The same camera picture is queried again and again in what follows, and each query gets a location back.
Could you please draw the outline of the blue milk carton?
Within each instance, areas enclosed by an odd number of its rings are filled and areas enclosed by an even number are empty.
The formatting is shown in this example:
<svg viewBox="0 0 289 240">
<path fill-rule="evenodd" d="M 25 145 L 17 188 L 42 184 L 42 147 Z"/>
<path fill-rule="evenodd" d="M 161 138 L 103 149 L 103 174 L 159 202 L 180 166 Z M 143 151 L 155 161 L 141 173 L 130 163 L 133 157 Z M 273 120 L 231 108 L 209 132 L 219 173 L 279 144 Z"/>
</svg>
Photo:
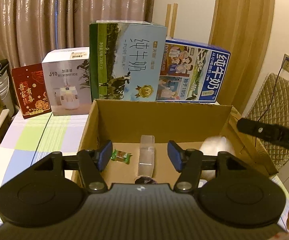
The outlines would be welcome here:
<svg viewBox="0 0 289 240">
<path fill-rule="evenodd" d="M 167 38 L 156 101 L 216 103 L 230 57 L 217 46 Z"/>
</svg>

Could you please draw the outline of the beige curtain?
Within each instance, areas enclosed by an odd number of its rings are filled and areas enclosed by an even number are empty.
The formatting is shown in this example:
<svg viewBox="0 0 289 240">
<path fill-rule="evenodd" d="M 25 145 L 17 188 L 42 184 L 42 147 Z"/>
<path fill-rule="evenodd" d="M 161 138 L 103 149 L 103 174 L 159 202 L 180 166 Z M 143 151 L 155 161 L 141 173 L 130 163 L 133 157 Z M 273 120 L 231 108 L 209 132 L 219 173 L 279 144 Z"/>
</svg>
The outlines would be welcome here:
<svg viewBox="0 0 289 240">
<path fill-rule="evenodd" d="M 54 49 L 89 45 L 98 20 L 150 21 L 154 0 L 0 0 L 0 60 L 40 63 Z"/>
</svg>

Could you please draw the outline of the green light-blue milk carton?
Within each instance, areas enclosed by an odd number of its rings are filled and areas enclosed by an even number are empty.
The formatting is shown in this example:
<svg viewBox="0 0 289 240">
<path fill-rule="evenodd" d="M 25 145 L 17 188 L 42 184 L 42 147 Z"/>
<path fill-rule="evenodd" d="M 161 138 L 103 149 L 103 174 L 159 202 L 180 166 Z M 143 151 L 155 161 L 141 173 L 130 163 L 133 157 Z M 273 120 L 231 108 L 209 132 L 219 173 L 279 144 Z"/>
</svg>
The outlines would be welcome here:
<svg viewBox="0 0 289 240">
<path fill-rule="evenodd" d="M 166 37 L 165 26 L 145 21 L 91 23 L 92 100 L 155 101 Z"/>
</svg>

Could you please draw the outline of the white humidifier box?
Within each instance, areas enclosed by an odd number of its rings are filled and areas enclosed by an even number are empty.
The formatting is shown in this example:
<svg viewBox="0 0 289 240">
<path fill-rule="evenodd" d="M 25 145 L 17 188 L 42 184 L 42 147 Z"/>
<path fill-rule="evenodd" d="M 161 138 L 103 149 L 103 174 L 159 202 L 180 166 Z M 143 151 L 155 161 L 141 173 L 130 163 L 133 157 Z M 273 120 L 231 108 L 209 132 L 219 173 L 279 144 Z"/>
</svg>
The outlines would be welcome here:
<svg viewBox="0 0 289 240">
<path fill-rule="evenodd" d="M 91 90 L 88 47 L 52 50 L 44 57 L 42 69 L 55 116 L 89 113 Z"/>
</svg>

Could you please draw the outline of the wooden door panel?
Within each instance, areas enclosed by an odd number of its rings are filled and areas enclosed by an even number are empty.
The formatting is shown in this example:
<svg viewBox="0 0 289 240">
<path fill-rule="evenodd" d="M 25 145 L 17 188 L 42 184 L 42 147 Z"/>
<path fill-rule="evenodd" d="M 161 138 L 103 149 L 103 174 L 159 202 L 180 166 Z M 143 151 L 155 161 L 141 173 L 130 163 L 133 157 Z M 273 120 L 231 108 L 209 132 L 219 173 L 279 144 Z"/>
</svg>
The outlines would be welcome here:
<svg viewBox="0 0 289 240">
<path fill-rule="evenodd" d="M 231 53 L 217 101 L 243 113 L 271 34 L 275 0 L 215 0 L 209 43 Z"/>
</svg>

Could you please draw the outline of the small clear plastic box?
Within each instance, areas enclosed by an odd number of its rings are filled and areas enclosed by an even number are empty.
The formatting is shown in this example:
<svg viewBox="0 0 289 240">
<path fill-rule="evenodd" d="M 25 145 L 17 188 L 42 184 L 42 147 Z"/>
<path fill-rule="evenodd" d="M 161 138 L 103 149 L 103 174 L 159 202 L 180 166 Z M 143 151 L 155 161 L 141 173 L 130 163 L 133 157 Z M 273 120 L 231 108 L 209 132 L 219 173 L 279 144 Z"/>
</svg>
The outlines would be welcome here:
<svg viewBox="0 0 289 240">
<path fill-rule="evenodd" d="M 152 177 L 155 164 L 155 137 L 142 135 L 140 140 L 138 176 Z"/>
</svg>

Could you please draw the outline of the white knitted cloth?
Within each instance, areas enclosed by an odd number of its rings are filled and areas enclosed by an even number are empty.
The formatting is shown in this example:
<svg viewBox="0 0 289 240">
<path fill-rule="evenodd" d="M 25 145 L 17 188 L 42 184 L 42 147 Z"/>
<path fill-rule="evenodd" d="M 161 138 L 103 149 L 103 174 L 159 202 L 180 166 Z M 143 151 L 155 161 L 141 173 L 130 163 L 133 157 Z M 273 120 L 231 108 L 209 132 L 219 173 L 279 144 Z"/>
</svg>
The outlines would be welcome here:
<svg viewBox="0 0 289 240">
<path fill-rule="evenodd" d="M 209 137 L 205 139 L 199 149 L 204 155 L 209 156 L 217 156 L 218 152 L 225 151 L 230 154 L 235 154 L 233 145 L 226 137 Z M 201 179 L 206 181 L 210 181 L 215 178 L 215 171 L 202 171 L 201 172 Z"/>
</svg>

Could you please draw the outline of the green candy packet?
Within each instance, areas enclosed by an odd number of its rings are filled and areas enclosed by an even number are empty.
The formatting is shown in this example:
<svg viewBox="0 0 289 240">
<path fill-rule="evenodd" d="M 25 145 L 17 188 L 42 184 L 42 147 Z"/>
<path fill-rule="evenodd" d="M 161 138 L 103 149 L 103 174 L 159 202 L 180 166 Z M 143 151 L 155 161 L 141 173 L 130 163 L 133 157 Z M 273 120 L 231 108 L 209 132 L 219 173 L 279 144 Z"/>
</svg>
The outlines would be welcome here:
<svg viewBox="0 0 289 240">
<path fill-rule="evenodd" d="M 112 152 L 112 156 L 110 157 L 110 159 L 112 161 L 120 161 L 122 163 L 125 164 L 129 164 L 130 163 L 130 159 L 131 159 L 132 154 L 128 153 L 128 152 L 123 152 L 117 149 L 114 149 Z"/>
</svg>

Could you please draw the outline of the checked tablecloth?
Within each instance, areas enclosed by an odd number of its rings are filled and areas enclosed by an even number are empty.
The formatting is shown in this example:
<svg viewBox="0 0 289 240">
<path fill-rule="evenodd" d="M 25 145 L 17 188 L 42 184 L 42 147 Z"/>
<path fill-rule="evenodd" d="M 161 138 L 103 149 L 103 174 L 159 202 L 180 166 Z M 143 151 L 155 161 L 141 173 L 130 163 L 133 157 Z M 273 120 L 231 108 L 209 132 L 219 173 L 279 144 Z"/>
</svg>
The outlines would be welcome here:
<svg viewBox="0 0 289 240">
<path fill-rule="evenodd" d="M 76 154 L 87 118 L 47 113 L 24 119 L 17 113 L 0 144 L 0 187 L 51 152 Z"/>
</svg>

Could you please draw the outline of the open brown cardboard box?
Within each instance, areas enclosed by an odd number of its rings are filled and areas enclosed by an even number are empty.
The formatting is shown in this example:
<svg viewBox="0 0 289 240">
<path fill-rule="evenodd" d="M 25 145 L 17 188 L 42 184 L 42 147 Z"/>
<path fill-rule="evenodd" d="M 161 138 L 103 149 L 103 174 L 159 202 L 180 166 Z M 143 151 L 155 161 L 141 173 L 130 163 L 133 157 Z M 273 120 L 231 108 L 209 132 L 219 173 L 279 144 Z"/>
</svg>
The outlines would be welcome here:
<svg viewBox="0 0 289 240">
<path fill-rule="evenodd" d="M 91 106 L 79 149 L 95 150 L 111 140 L 113 148 L 132 154 L 129 164 L 109 161 L 102 172 L 106 184 L 132 184 L 138 176 L 142 135 L 155 137 L 153 178 L 174 185 L 176 172 L 167 155 L 167 143 L 175 141 L 184 150 L 199 149 L 205 139 L 218 135 L 232 144 L 233 155 L 266 177 L 277 168 L 262 143 L 240 133 L 241 114 L 233 106 L 183 103 L 95 100 Z"/>
</svg>

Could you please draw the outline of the red gift box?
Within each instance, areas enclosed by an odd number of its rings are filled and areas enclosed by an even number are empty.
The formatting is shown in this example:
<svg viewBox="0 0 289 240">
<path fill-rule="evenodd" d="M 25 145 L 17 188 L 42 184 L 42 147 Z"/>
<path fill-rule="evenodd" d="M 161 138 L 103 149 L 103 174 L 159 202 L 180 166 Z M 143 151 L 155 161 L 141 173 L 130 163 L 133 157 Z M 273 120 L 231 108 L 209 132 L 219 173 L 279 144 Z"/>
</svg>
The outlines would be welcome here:
<svg viewBox="0 0 289 240">
<path fill-rule="evenodd" d="M 11 74 L 24 119 L 51 112 L 41 63 L 14 68 Z"/>
</svg>

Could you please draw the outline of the wooden sticks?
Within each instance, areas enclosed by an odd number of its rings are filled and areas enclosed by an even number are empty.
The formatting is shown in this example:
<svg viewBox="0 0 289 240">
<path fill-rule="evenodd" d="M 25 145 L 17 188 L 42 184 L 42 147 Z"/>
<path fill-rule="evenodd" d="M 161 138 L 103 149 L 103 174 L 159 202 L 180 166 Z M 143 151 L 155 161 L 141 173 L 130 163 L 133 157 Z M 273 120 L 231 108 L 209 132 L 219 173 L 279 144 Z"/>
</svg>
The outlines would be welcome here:
<svg viewBox="0 0 289 240">
<path fill-rule="evenodd" d="M 176 19 L 177 19 L 177 10 L 178 10 L 177 3 L 167 5 L 164 25 L 167 28 L 167 36 L 169 38 L 174 38 Z"/>
</svg>

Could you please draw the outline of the wall socket with plug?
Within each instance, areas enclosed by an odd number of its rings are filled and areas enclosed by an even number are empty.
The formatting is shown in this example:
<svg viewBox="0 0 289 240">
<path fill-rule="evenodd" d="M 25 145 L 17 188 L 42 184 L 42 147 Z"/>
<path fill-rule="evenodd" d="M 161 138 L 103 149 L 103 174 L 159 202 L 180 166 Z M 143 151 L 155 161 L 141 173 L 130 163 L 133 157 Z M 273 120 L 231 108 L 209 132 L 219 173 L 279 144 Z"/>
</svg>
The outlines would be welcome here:
<svg viewBox="0 0 289 240">
<path fill-rule="evenodd" d="M 282 68 L 289 73 L 289 55 L 284 54 Z"/>
</svg>

